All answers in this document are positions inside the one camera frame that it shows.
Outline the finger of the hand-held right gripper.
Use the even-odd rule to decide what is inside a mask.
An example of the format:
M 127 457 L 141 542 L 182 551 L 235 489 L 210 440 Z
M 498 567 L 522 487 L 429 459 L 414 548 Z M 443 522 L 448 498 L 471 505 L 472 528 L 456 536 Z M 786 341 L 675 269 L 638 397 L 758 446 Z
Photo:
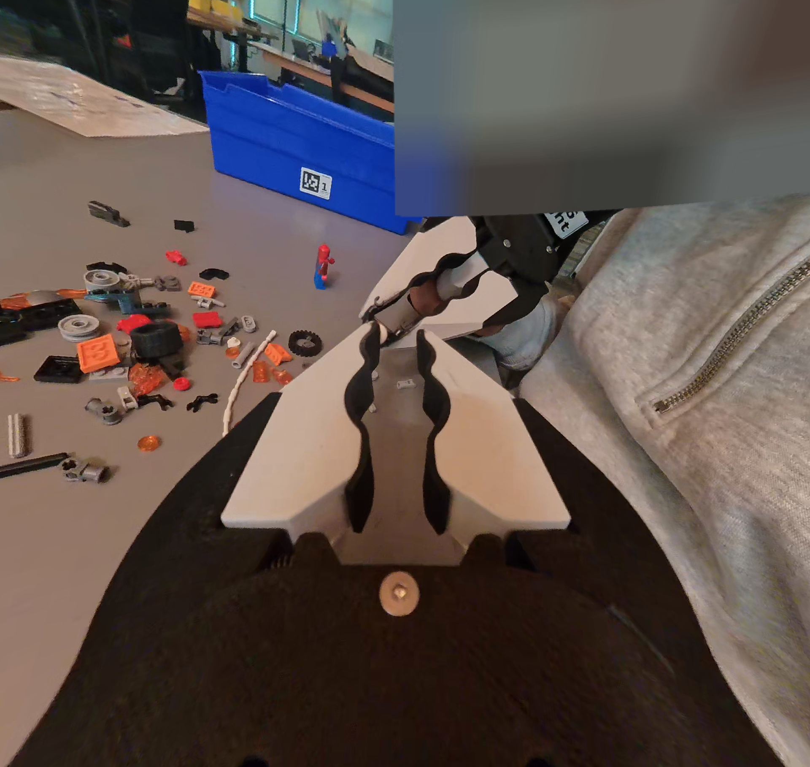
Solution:
M 489 271 L 470 217 L 451 217 L 416 233 L 373 287 L 363 322 L 415 325 L 442 313 Z
M 512 282 L 492 271 L 472 282 L 467 296 L 442 298 L 438 284 L 428 278 L 410 286 L 389 310 L 389 340 L 414 342 L 424 330 L 440 339 L 454 339 L 479 332 L 487 320 L 518 297 Z

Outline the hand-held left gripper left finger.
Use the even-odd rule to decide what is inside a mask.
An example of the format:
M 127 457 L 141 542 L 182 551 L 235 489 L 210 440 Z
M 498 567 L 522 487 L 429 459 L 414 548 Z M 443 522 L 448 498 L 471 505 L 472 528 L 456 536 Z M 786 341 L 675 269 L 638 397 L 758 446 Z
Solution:
M 360 534 L 373 506 L 370 436 L 381 330 L 365 323 L 286 385 L 228 503 L 230 529 L 277 529 L 292 542 L 319 533 L 335 545 Z

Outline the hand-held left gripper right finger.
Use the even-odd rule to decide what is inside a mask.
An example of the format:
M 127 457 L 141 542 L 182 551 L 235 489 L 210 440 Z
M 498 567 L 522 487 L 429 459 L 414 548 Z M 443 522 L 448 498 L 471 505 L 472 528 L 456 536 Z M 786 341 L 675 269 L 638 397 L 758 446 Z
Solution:
M 418 331 L 416 350 L 430 428 L 428 538 L 415 561 L 458 564 L 480 536 L 569 529 L 570 511 L 509 392 L 433 332 Z

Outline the orange large lego plate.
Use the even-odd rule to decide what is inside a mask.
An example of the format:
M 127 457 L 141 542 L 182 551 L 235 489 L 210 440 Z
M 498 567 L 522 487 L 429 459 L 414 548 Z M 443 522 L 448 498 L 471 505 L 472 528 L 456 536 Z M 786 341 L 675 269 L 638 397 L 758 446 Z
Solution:
M 79 369 L 83 374 L 116 367 L 121 363 L 115 340 L 109 333 L 78 343 L 76 351 Z

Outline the black square lego plate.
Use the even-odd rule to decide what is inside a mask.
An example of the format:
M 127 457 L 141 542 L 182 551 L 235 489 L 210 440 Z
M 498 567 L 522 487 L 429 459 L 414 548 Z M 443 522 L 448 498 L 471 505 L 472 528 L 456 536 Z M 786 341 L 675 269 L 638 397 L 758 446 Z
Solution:
M 61 298 L 45 304 L 21 308 L 17 311 L 16 325 L 27 333 L 56 328 L 69 316 L 82 316 L 80 306 L 72 298 Z
M 51 355 L 33 375 L 33 380 L 42 384 L 75 385 L 82 381 L 84 372 L 76 356 Z

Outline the black lego axle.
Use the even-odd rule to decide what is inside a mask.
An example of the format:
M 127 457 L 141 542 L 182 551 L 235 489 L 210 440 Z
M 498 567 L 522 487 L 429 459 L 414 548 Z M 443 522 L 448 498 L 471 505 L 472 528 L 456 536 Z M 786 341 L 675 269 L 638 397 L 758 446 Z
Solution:
M 69 458 L 68 453 L 56 453 L 39 458 L 15 459 L 0 467 L 0 478 L 10 478 L 26 473 L 31 473 L 44 469 L 52 469 L 60 466 Z

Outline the black wide rubber tire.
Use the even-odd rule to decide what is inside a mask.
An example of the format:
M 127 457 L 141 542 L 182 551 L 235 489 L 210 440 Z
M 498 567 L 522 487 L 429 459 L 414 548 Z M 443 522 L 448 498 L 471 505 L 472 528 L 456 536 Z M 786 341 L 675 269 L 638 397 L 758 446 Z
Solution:
M 139 359 L 176 355 L 184 346 L 179 326 L 170 320 L 160 320 L 132 328 L 129 336 L 133 353 Z

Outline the blue plastic bin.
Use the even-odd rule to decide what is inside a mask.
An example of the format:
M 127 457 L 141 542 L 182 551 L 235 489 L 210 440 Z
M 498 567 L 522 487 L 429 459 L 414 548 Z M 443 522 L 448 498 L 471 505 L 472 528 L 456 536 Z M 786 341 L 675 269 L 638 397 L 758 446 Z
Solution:
M 394 126 L 258 74 L 200 72 L 215 169 L 402 235 Z

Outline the wooden workbench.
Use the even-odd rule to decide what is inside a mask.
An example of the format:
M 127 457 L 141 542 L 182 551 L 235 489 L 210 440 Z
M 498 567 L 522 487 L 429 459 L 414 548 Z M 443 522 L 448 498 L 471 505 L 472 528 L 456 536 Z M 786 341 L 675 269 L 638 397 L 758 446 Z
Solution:
M 278 35 L 263 31 L 258 22 L 249 19 L 238 22 L 215 12 L 202 12 L 189 8 L 186 14 L 186 22 L 200 30 L 220 33 L 224 41 L 233 44 L 237 48 L 236 71 L 238 73 L 248 73 L 249 48 L 257 49 L 261 44 L 278 41 Z
M 279 67 L 281 71 L 293 76 L 305 77 L 316 84 L 331 89 L 331 74 L 328 69 L 311 62 L 305 62 L 267 43 L 248 41 L 248 45 L 257 49 L 266 62 L 273 63 Z M 374 95 L 351 84 L 341 83 L 339 88 L 342 95 L 354 98 L 381 111 L 385 111 L 391 116 L 394 115 L 394 103 L 391 101 L 387 101 L 380 98 L 378 95 Z

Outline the grey zip hoodie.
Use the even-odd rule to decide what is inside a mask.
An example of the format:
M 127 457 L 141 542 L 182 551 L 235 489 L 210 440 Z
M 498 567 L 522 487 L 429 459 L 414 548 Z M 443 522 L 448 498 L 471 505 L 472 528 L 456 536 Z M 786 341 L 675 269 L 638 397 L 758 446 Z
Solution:
M 784 765 L 808 765 L 808 195 L 626 209 L 521 396 L 662 547 Z

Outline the transparent orange wide flame piece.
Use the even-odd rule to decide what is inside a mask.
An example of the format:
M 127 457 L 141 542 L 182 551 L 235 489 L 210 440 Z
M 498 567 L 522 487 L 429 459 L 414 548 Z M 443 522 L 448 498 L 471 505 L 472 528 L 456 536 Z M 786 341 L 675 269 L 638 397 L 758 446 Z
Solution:
M 65 300 L 65 299 L 73 299 L 73 300 L 84 299 L 84 297 L 86 295 L 86 289 L 58 289 L 57 291 L 60 291 L 65 296 L 64 299 L 61 299 L 61 300 L 59 300 L 57 302 L 60 302 L 60 301 Z M 1 299 L 1 308 L 9 309 L 9 310 L 15 310 L 15 311 L 20 311 L 20 310 L 26 309 L 26 308 L 20 309 L 20 308 L 15 308 L 14 307 L 14 306 L 16 306 L 18 304 L 16 302 L 16 296 L 21 295 L 21 294 L 25 294 L 25 293 L 19 293 L 19 294 L 11 295 L 9 297 L 2 298 Z

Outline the white instruction booklet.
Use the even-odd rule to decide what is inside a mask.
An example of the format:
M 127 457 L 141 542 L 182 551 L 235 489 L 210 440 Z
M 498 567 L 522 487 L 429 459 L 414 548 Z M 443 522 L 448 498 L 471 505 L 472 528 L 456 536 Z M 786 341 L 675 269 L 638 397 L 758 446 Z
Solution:
M 1 57 L 1 100 L 85 137 L 208 133 L 207 125 L 145 103 L 55 63 Z

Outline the black metal shelf rack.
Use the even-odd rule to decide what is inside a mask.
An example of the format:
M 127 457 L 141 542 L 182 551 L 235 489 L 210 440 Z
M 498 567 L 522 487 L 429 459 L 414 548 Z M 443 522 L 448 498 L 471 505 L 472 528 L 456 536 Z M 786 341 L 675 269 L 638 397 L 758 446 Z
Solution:
M 154 103 L 194 96 L 189 0 L 2 0 L 27 29 L 27 56 L 53 60 Z

